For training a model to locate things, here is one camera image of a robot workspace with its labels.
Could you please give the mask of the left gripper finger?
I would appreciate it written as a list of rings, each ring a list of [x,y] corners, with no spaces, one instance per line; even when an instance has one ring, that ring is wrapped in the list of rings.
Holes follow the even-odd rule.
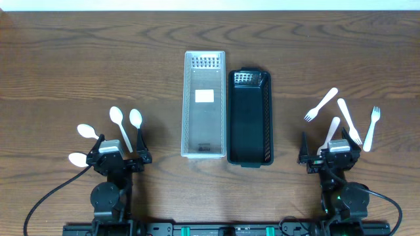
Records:
[[[147,152],[147,147],[146,147],[146,144],[144,143],[142,130],[140,128],[137,129],[136,151],[138,153]]]
[[[94,146],[91,148],[91,150],[88,152],[89,155],[96,155],[98,153],[98,150],[100,148],[101,143],[105,141],[105,137],[103,134],[100,134],[98,137],[98,140],[94,144]]]

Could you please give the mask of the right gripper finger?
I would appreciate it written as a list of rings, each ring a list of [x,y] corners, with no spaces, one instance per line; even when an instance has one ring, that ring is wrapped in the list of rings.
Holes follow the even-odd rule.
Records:
[[[302,133],[302,140],[301,140],[301,148],[299,150],[300,157],[307,157],[308,156],[308,142],[306,138],[306,133]]]
[[[350,137],[350,134],[346,131],[345,128],[341,130],[342,139],[347,140],[352,151],[360,151],[359,145]]]

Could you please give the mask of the white plastic spoon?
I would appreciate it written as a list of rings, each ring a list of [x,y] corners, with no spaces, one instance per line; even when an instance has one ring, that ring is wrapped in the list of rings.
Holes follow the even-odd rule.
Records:
[[[334,117],[331,121],[331,124],[329,126],[329,130],[327,133],[327,136],[325,138],[325,142],[323,143],[322,146],[320,146],[317,150],[317,155],[321,154],[321,151],[325,148],[327,148],[327,145],[329,143],[329,141],[331,141],[331,139],[333,138],[335,131],[337,130],[339,123],[341,122],[339,117]]]
[[[84,153],[71,153],[68,155],[68,159],[71,164],[77,167],[85,168],[89,166],[87,164],[87,155]]]
[[[142,115],[139,110],[132,109],[129,114],[129,120],[135,128],[140,129],[142,124]]]
[[[94,138],[95,140],[99,139],[99,136],[96,134],[95,129],[88,124],[79,124],[77,126],[78,133],[84,138]]]
[[[129,150],[129,152],[132,153],[133,148],[132,148],[131,142],[130,142],[129,137],[128,137],[127,133],[125,132],[125,129],[124,129],[123,124],[122,124],[122,122],[123,122],[122,111],[118,107],[112,106],[110,108],[109,114],[110,114],[110,119],[112,120],[112,122],[119,126],[122,137],[123,137],[123,139],[124,139],[124,141],[127,145],[127,148]]]

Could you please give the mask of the white plastic fork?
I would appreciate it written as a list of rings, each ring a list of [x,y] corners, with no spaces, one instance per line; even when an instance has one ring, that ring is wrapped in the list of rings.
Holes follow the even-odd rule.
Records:
[[[369,125],[369,129],[368,132],[366,134],[366,138],[365,138],[365,142],[364,142],[364,146],[363,146],[363,150],[365,152],[369,152],[371,150],[372,147],[372,143],[373,143],[373,135],[374,135],[374,130],[375,130],[375,125],[376,122],[378,122],[378,120],[380,120],[380,116],[381,116],[381,110],[379,107],[374,106],[372,113],[371,113],[371,123]]]
[[[333,87],[331,88],[327,94],[321,99],[319,104],[308,111],[308,113],[305,115],[304,120],[306,122],[310,122],[313,120],[319,113],[322,107],[324,107],[336,94],[338,93],[338,88]]]
[[[339,109],[341,110],[346,122],[348,123],[349,126],[349,135],[350,137],[354,140],[354,142],[356,142],[358,145],[362,145],[362,140],[358,134],[358,131],[356,130],[356,128],[354,127],[354,123],[352,122],[352,118],[350,116],[349,110],[347,108],[347,104],[345,102],[345,100],[343,98],[339,98],[337,100]]]

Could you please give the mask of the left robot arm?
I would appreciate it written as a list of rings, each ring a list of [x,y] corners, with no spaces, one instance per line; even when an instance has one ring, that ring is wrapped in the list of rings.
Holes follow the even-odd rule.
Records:
[[[86,163],[107,177],[91,192],[95,220],[120,222],[131,215],[132,175],[152,162],[141,129],[137,130],[136,154],[134,159],[125,159],[121,142],[106,140],[103,134],[88,153]]]

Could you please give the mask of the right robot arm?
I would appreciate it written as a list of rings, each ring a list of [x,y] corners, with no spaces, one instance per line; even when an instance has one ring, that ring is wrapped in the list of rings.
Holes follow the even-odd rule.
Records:
[[[345,171],[356,164],[361,148],[345,129],[341,134],[341,139],[330,141],[319,155],[309,154],[306,134],[302,134],[297,162],[305,164],[309,174],[319,175],[321,204],[327,216],[337,216],[340,221],[362,219],[368,216],[367,187],[345,179]]]

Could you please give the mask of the clear perforated plastic tray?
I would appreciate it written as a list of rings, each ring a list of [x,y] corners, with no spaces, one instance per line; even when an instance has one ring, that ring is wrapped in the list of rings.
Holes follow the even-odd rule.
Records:
[[[226,156],[226,62],[222,50],[185,52],[180,154],[189,159]]]

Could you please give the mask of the black perforated plastic tray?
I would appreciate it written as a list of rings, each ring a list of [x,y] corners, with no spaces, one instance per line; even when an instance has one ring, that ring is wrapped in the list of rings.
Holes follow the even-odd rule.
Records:
[[[274,162],[271,76],[259,68],[228,76],[227,160],[259,168]]]

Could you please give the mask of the black mounting rail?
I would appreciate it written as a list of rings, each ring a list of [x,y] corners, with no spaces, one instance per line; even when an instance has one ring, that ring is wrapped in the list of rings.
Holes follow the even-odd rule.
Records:
[[[280,224],[97,224],[64,226],[64,236],[133,235],[133,236],[279,236],[279,235],[389,235],[387,223],[332,223],[321,227],[313,222],[285,221]]]

